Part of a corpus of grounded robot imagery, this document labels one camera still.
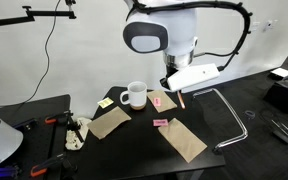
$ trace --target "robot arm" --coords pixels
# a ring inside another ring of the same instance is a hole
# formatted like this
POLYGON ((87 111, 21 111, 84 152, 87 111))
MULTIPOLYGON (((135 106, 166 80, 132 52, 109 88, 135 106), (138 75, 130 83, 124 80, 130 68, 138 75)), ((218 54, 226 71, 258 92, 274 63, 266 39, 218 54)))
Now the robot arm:
POLYGON ((195 0, 160 0, 141 4, 138 0, 124 0, 130 9, 123 32, 127 46, 137 53, 164 52, 167 75, 161 84, 171 91, 194 85, 219 76, 232 58, 238 54, 250 26, 250 16, 242 3, 195 0), (197 44, 195 8, 223 8, 238 11, 244 17, 244 31, 236 48, 229 54, 200 55, 231 56, 225 66, 215 64, 190 66, 197 44))

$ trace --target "paper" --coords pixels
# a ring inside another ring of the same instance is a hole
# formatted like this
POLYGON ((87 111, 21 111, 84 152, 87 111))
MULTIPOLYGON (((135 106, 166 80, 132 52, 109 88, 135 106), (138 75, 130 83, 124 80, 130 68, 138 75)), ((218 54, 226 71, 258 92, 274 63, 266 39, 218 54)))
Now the paper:
POLYGON ((153 126, 168 126, 167 119, 154 119, 153 126))
POLYGON ((162 90, 149 92, 147 93, 147 96, 153 105, 154 105, 154 98, 160 98, 161 106, 154 106, 158 113, 167 111, 169 109, 177 108, 177 105, 162 90))
POLYGON ((103 139, 118 125, 127 120, 131 120, 131 117, 120 107, 116 107, 91 123, 88 123, 87 127, 98 139, 103 139))
POLYGON ((102 101, 97 102, 97 104, 100 105, 101 108, 104 109, 104 108, 106 108, 107 106, 113 104, 113 102, 114 102, 114 101, 113 101, 112 99, 110 99, 109 97, 107 97, 107 98, 103 99, 102 101))
POLYGON ((176 118, 158 130, 188 163, 207 147, 176 118))

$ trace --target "black cable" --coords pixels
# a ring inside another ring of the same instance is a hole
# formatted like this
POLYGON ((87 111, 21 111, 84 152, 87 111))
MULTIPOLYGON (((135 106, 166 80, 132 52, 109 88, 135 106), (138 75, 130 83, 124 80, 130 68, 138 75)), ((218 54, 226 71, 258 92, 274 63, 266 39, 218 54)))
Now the black cable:
POLYGON ((57 8, 58 8, 58 5, 60 4, 60 2, 61 2, 61 0, 58 0, 58 2, 57 2, 57 4, 56 4, 55 10, 54 10, 54 22, 53 22, 53 27, 52 27, 52 30, 51 30, 50 34, 48 35, 48 37, 47 37, 47 39, 46 39, 46 42, 45 42, 45 54, 46 54, 46 56, 47 56, 47 68, 46 68, 46 71, 45 71, 44 75, 42 76, 42 78, 40 79, 39 83, 37 84, 37 87, 36 87, 33 95, 32 95, 30 98, 28 98, 26 101, 23 101, 23 102, 21 102, 21 103, 9 104, 9 105, 0 105, 0 107, 6 107, 6 106, 13 106, 13 105, 24 104, 24 103, 30 101, 30 100, 36 95, 36 93, 37 93, 37 91, 38 91, 38 89, 39 89, 39 87, 40 87, 43 79, 44 79, 45 76, 47 75, 48 70, 49 70, 49 68, 50 68, 50 56, 49 56, 49 54, 48 54, 47 45, 48 45, 48 41, 49 41, 50 37, 51 37, 52 34, 53 34, 53 31, 54 31, 54 28, 55 28, 55 25, 56 25, 56 11, 57 11, 57 8))
POLYGON ((182 9, 191 9, 191 8, 221 8, 221 9, 231 9, 238 11, 244 18, 244 30, 243 33, 235 47, 235 49, 228 53, 228 54, 215 54, 215 53, 201 53, 202 55, 214 55, 219 57, 226 57, 231 56, 228 62, 224 66, 219 66, 219 71, 224 70, 231 62, 233 57, 238 54, 238 51, 242 47, 247 34, 249 34, 249 28, 251 24, 250 16, 252 13, 249 13, 243 6, 242 3, 232 3, 226 1, 197 1, 197 2, 188 2, 188 3, 181 3, 181 4, 172 4, 167 6, 158 6, 158 7, 146 7, 146 5, 139 3, 137 0, 133 0, 134 6, 132 10, 136 10, 140 13, 154 13, 160 11, 175 11, 175 10, 182 10, 182 9))

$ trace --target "black table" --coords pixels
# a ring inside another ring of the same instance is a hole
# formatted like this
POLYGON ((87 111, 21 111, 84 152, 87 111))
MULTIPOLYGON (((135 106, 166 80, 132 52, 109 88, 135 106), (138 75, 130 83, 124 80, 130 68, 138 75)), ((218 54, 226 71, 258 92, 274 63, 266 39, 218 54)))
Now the black table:
MULTIPOLYGON (((18 163, 23 170, 18 179, 27 180, 34 165, 62 153, 66 137, 66 125, 47 125, 44 123, 44 119, 69 109, 69 95, 0 108, 0 118, 11 126, 31 118, 36 118, 38 121, 34 128, 23 133, 24 139, 21 146, 6 161, 1 163, 0 167, 18 163)), ((61 166, 52 167, 48 169, 47 174, 32 179, 59 180, 61 171, 61 166)))
POLYGON ((121 124, 102 140, 88 133, 84 147, 72 155, 77 157, 78 179, 128 179, 225 165, 223 155, 212 151, 219 141, 205 123, 203 110, 197 101, 192 100, 191 94, 183 94, 186 105, 183 110, 177 95, 167 93, 178 108, 157 113, 149 100, 142 111, 122 105, 119 97, 125 90, 123 87, 111 88, 105 97, 110 97, 114 104, 105 109, 98 108, 94 119, 119 106, 132 120, 121 124), (153 119, 164 118, 169 121, 177 118, 208 147, 187 163, 153 127, 153 119))

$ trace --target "pink sticky note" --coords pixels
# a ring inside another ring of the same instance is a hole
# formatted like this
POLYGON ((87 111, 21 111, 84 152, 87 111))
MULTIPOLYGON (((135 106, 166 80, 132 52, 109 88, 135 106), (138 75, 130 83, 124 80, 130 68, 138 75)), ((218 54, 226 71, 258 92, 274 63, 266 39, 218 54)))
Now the pink sticky note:
POLYGON ((154 106, 159 107, 161 106, 161 98, 154 98, 154 106))
POLYGON ((168 126, 167 119, 154 119, 153 126, 168 126))

